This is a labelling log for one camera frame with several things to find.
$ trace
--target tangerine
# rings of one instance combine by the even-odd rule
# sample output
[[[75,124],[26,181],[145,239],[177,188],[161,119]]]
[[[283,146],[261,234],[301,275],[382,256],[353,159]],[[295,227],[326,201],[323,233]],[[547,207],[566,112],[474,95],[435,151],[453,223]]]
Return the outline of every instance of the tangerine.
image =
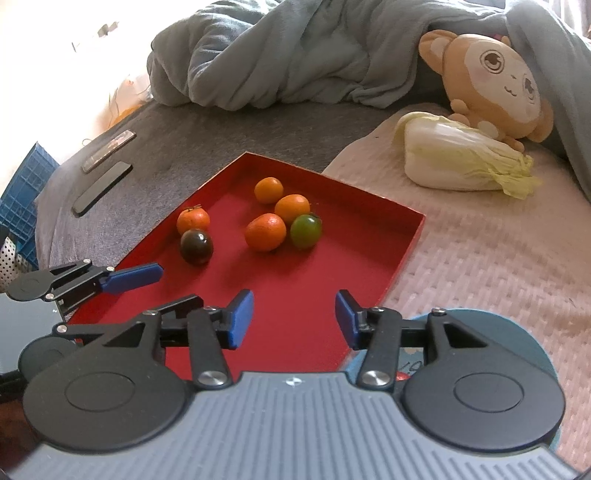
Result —
[[[275,203],[283,195],[283,185],[275,177],[262,179],[255,186],[255,197],[260,203]]]
[[[283,243],[286,235],[283,220],[274,213],[265,213],[248,224],[244,239],[257,252],[270,252]]]
[[[177,218],[177,230],[180,235],[189,230],[197,229],[206,231],[209,228],[209,215],[201,208],[201,205],[187,208]]]
[[[275,205],[275,214],[279,215],[285,223],[291,223],[306,213],[310,213],[310,202],[303,195],[288,195]]]

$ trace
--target black phone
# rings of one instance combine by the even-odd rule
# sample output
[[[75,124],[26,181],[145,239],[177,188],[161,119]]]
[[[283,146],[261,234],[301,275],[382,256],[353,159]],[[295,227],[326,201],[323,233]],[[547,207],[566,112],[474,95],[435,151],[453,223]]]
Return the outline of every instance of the black phone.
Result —
[[[113,165],[101,178],[94,182],[88,190],[80,195],[74,205],[72,211],[77,217],[81,217],[92,206],[98,202],[105,193],[113,188],[121,179],[123,179],[131,170],[133,166],[125,162],[117,162]]]

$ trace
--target plush toy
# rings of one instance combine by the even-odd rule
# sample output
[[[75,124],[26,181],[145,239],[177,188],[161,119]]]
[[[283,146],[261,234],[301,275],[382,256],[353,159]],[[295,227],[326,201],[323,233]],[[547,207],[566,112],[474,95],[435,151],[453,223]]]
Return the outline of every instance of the plush toy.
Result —
[[[421,37],[419,53],[443,78],[451,120],[523,152],[517,138],[541,142],[554,126],[552,108],[540,98],[525,61],[502,41],[434,30]]]

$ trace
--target blue plastic crate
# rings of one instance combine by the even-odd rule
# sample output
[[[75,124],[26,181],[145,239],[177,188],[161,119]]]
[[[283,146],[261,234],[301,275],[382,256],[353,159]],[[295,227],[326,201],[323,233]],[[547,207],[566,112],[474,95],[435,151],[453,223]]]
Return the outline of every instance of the blue plastic crate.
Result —
[[[20,253],[35,270],[39,269],[39,262],[37,261],[37,248],[35,247],[35,236],[22,247],[17,247],[17,252]]]
[[[35,199],[59,164],[39,143],[29,151],[0,197],[0,223],[17,239],[17,251],[35,268]]]

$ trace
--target gray blanket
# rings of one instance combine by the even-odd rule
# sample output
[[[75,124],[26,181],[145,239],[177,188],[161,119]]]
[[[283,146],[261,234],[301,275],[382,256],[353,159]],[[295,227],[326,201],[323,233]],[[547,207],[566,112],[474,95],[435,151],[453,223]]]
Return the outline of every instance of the gray blanket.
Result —
[[[534,0],[505,9],[459,0],[223,0],[160,32],[148,71],[155,99],[170,106],[234,111],[312,100],[386,108],[413,86],[418,41],[432,28],[509,35],[552,103],[591,199],[591,51]]]

